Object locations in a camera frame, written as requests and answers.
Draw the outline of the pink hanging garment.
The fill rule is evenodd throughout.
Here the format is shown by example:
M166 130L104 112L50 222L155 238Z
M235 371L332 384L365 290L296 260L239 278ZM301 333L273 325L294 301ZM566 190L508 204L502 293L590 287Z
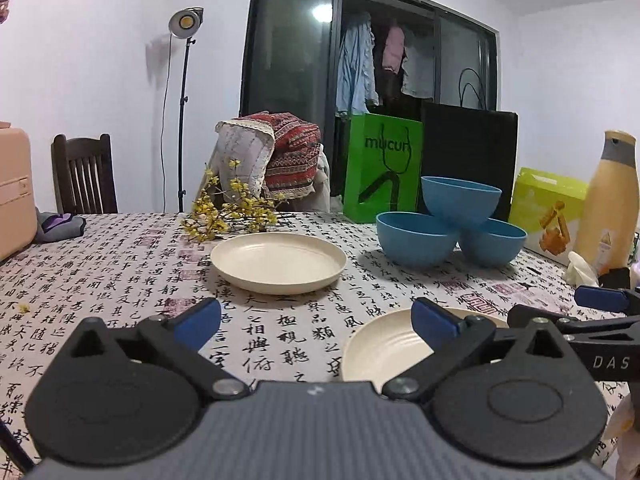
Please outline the pink hanging garment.
M382 69L398 74L405 52L405 34L397 25L388 31L382 56Z

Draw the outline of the yellow green snack box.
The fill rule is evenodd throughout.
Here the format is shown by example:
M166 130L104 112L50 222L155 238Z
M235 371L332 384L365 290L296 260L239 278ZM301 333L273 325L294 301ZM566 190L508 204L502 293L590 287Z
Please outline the yellow green snack box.
M509 222L527 233L524 247L567 266L588 184L523 167L516 178Z

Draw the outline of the black paper bag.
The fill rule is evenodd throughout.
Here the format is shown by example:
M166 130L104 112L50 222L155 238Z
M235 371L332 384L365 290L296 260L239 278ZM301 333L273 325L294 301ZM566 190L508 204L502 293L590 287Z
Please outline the black paper bag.
M501 196L491 214L509 219L518 148L518 115L490 107L471 67L458 76L454 102L422 105L422 174L488 184Z

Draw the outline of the chair draped with patterned cloths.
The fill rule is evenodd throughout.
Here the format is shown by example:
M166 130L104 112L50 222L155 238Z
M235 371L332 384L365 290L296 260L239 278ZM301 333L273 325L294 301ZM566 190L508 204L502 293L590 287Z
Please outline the chair draped with patterned cloths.
M330 166L318 125L264 110L222 120L215 132L207 168L230 200L236 196L231 181L238 179L250 196L285 200L294 211L330 210Z

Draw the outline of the black light stand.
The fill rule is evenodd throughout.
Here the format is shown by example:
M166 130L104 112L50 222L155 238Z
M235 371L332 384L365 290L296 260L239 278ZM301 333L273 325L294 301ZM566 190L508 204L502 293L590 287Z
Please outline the black light stand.
M183 62L180 79L178 133L177 133L177 204L178 211L184 211L186 188L184 187L184 118L186 117L186 81L191 49L196 44L195 35L204 23L205 10L202 6L188 6L177 11L168 22L169 41L174 39L184 42Z

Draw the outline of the blue bowl top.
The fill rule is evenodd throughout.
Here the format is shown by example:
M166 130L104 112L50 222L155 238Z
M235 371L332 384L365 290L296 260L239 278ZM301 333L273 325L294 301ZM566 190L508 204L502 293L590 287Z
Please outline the blue bowl top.
M422 177L421 185L428 213L460 229L474 229L488 220L502 194L488 184L447 177Z

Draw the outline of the yellow flower branch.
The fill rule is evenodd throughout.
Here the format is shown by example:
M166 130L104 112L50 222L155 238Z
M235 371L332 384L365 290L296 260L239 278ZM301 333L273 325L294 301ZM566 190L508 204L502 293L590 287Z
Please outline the yellow flower branch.
M191 210L181 219L180 226L190 240L207 242L225 235L266 232L279 222L278 207L288 200L282 193L273 198L263 192L250 192L247 178L241 178L239 159L230 159L229 188L222 186L220 174L206 169L204 185L192 203Z

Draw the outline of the blue bowl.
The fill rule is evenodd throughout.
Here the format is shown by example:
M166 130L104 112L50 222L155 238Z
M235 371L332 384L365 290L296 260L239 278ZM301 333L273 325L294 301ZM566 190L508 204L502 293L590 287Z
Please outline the blue bowl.
M474 229L488 220L502 194L488 184L447 177L422 177L421 185L428 213L460 229Z
M386 211L376 216L378 244L394 263L427 269L444 262L456 246L459 231L429 216Z
M501 268L522 250L527 233L519 226L487 219L480 226L462 230L459 245L465 258L488 268Z

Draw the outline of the cream bottle grey cap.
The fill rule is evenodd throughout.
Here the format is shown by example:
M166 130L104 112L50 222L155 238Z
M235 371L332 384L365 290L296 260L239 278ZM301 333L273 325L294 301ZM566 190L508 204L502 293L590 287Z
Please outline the cream bottle grey cap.
M639 214L636 138L606 130L588 186L574 252L598 275L627 265Z

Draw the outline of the dark wooden chair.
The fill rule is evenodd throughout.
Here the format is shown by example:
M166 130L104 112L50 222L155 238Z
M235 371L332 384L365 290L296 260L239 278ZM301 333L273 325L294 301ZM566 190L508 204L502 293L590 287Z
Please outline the dark wooden chair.
M56 206L61 214L117 214L111 137L68 138L51 144Z

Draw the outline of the grey purple pouch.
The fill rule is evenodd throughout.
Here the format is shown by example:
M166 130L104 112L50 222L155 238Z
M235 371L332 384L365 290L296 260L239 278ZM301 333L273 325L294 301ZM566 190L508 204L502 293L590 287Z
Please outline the grey purple pouch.
M78 214L54 214L36 210L36 244L56 243L84 235L86 219Z

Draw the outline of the green paper bag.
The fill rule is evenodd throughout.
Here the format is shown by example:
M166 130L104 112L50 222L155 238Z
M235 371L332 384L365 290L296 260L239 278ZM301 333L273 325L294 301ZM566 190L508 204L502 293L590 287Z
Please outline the green paper bag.
M420 122L377 114L349 118L344 215L373 223L381 212L415 211L422 150Z

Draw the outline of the white hanging garment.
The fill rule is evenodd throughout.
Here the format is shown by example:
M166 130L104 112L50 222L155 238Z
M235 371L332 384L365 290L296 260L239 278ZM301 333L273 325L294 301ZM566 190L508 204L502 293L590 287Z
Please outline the white hanging garment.
M431 37L405 31L405 55L401 64L404 76L400 91L417 99L435 96L435 47Z

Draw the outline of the cream plate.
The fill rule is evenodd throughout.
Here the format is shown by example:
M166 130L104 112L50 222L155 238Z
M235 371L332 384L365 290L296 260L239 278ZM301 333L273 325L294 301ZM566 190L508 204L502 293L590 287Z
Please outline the cream plate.
M230 284L258 294L295 296L338 280L345 253L320 238L285 232L240 235L216 245L209 260Z
M377 392L386 382L433 353L422 338L439 348L457 333L457 321L412 309L387 312L367 322L346 342L341 362L343 382L372 382Z

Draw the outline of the light blue hanging shirt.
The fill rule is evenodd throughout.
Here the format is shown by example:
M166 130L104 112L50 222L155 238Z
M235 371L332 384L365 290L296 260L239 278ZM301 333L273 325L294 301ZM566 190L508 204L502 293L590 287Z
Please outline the light blue hanging shirt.
M337 115L364 115L369 105L380 104L375 89L374 40L368 12L348 18L338 52Z

